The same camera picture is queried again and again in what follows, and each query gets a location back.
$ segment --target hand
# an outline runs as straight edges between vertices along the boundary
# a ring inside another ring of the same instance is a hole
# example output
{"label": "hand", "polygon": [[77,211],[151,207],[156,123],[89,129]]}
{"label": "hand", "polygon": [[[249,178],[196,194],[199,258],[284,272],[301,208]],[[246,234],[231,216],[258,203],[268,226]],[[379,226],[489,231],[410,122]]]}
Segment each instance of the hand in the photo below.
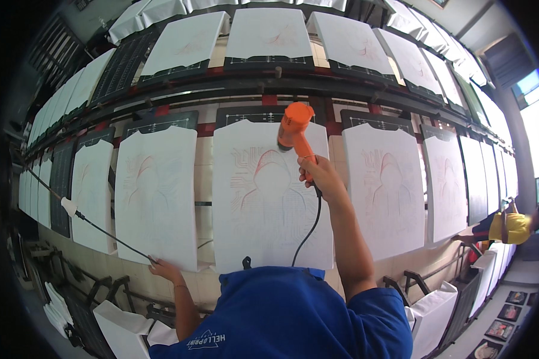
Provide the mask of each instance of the hand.
{"label": "hand", "polygon": [[[299,176],[300,181],[305,181],[305,174],[309,172],[313,176],[313,180],[317,187],[323,193],[323,199],[327,202],[334,201],[349,201],[349,196],[345,190],[343,181],[336,169],[333,168],[333,164],[322,156],[316,155],[317,164],[309,161],[308,159],[298,158],[299,164]],[[309,188],[310,183],[306,182],[305,186]]]}
{"label": "hand", "polygon": [[182,277],[180,269],[172,263],[168,263],[162,259],[153,260],[155,260],[157,264],[152,263],[151,265],[148,265],[148,269],[153,275],[164,277],[171,282],[175,282],[178,278]]}

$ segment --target helloprint logo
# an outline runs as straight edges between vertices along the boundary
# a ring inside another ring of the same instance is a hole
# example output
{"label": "helloprint logo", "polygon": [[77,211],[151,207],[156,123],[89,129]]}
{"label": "helloprint logo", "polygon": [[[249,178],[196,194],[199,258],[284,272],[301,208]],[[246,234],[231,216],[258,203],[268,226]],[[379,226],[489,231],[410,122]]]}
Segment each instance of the helloprint logo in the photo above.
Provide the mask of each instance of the helloprint logo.
{"label": "helloprint logo", "polygon": [[226,340],[225,334],[217,335],[212,333],[211,330],[206,330],[198,338],[195,338],[186,343],[188,350],[202,349],[202,348],[218,348],[218,343]]}

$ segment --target blue shirt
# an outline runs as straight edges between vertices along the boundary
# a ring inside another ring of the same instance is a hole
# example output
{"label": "blue shirt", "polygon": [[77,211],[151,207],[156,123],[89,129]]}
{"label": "blue shirt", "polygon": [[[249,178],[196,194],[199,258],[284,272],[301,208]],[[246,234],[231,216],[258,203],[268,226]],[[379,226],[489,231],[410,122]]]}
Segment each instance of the blue shirt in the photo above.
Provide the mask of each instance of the blue shirt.
{"label": "blue shirt", "polygon": [[392,288],[363,291],[346,306],[322,278],[299,268],[252,268],[219,281],[214,313],[189,338],[150,347],[152,359],[411,356],[403,301]]}

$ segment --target man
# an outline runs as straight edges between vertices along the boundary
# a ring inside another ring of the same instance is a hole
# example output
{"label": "man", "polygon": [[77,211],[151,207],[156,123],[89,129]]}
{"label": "man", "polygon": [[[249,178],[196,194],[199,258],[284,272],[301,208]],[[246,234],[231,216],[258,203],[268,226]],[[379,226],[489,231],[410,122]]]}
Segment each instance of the man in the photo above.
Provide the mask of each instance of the man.
{"label": "man", "polygon": [[539,230],[539,205],[531,215],[520,214],[515,200],[510,197],[510,204],[501,213],[491,213],[481,223],[473,227],[473,235],[455,235],[452,240],[461,240],[467,244],[480,241],[502,241],[505,244],[522,244],[529,236]]}
{"label": "man", "polygon": [[180,270],[158,260],[150,271],[173,282],[180,342],[153,345],[152,359],[409,359],[413,340],[403,301],[394,289],[377,288],[344,184],[326,158],[317,159],[318,164],[298,159],[299,180],[311,173],[328,202],[347,306],[323,281],[323,270],[259,267],[220,275],[216,310],[200,323]]}

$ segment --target orange heat gun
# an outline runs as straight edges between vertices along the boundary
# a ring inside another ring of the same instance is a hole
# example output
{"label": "orange heat gun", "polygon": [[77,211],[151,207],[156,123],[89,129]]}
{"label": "orange heat gun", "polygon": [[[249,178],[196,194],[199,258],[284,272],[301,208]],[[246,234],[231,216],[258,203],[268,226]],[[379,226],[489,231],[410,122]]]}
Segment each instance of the orange heat gun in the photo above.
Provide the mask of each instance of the orange heat gun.
{"label": "orange heat gun", "polygon": [[[308,128],[309,121],[314,116],[311,106],[294,102],[287,108],[281,118],[281,125],[278,132],[278,147],[283,152],[294,148],[298,156],[308,159],[317,164],[316,155],[311,150],[308,140],[305,138],[305,130]],[[313,177],[306,173],[306,180],[311,183]]]}

